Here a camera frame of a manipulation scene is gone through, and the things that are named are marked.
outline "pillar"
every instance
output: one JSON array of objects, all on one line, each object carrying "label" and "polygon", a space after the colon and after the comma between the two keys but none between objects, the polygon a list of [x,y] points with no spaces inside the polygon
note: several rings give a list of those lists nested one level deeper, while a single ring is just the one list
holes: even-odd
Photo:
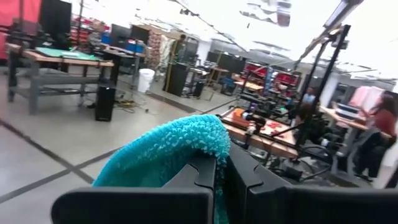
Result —
[{"label": "pillar", "polygon": [[200,59],[201,65],[205,63],[207,54],[210,51],[210,47],[211,47],[211,41],[199,40],[197,54],[198,58]]},{"label": "pillar", "polygon": [[328,81],[326,82],[326,85],[322,91],[321,97],[320,97],[320,103],[321,106],[327,107],[330,103],[331,97],[335,93],[336,87],[338,83],[340,82],[340,74],[332,72],[329,76]]}]

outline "blue bin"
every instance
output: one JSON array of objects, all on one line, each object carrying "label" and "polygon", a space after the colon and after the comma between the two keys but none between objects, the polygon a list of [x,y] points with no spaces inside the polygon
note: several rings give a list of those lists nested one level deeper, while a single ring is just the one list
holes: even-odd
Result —
[{"label": "blue bin", "polygon": [[109,32],[104,32],[101,37],[101,42],[103,44],[111,44],[111,38],[109,37]]},{"label": "blue bin", "polygon": [[137,45],[136,44],[130,44],[128,43],[126,46],[126,50],[129,50],[131,52],[135,52],[135,53],[143,53],[144,52],[144,47],[142,45]]}]

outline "gray metal table frame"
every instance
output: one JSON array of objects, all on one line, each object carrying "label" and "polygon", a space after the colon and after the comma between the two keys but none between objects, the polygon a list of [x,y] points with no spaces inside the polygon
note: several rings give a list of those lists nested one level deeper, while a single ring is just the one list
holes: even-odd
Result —
[{"label": "gray metal table frame", "polygon": [[[139,64],[140,64],[139,61],[140,61],[141,56],[136,55],[134,52],[131,52],[126,49],[120,49],[118,47],[112,47],[109,45],[107,45],[106,47],[107,47],[107,49],[105,49],[104,52],[107,52],[109,54],[118,55],[118,56],[124,57],[124,58],[135,58],[136,59],[134,62],[134,74],[132,74],[131,84],[130,84],[130,88],[133,89],[133,87],[137,85],[137,83],[136,83],[138,80],[137,77],[139,77]],[[122,56],[116,52],[124,52],[125,55]]]},{"label": "gray metal table frame", "polygon": [[[27,74],[30,76],[30,87],[20,88],[18,87],[17,75],[16,75],[16,63],[20,56],[18,53],[10,51],[9,61],[8,61],[8,102],[13,102],[15,94],[19,94],[22,97],[28,99],[29,101],[29,114],[34,115],[37,113],[37,105],[40,96],[56,96],[56,95],[76,95],[79,94],[83,97],[86,93],[86,84],[97,84],[99,78],[105,77],[105,68],[101,67],[101,72],[99,77],[87,77],[88,65],[83,66],[82,77],[68,77],[66,75],[62,76],[60,74],[55,75],[40,75],[40,62],[30,59],[30,67],[28,68]],[[40,87],[43,85],[70,85],[77,84],[81,85],[80,91],[54,91],[48,93],[41,93]]]}]

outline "red shirt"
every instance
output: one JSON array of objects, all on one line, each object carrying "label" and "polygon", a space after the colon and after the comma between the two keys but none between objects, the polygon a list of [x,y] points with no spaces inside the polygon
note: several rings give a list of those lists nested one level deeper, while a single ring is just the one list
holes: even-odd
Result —
[{"label": "red shirt", "polygon": [[374,126],[391,136],[396,135],[396,118],[388,110],[380,110],[374,115]]}]

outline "black clamp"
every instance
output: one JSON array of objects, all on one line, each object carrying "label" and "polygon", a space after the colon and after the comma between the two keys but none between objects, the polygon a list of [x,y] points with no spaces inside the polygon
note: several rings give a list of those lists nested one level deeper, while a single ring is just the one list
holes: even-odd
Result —
[{"label": "black clamp", "polygon": [[22,57],[22,54],[24,53],[25,48],[24,48],[24,44],[22,43],[18,49],[18,56]]},{"label": "black clamp", "polygon": [[101,60],[100,59],[97,59],[97,66],[96,66],[96,68],[100,68],[101,67]]},{"label": "black clamp", "polygon": [[65,63],[65,57],[63,55],[60,56],[61,63]]}]

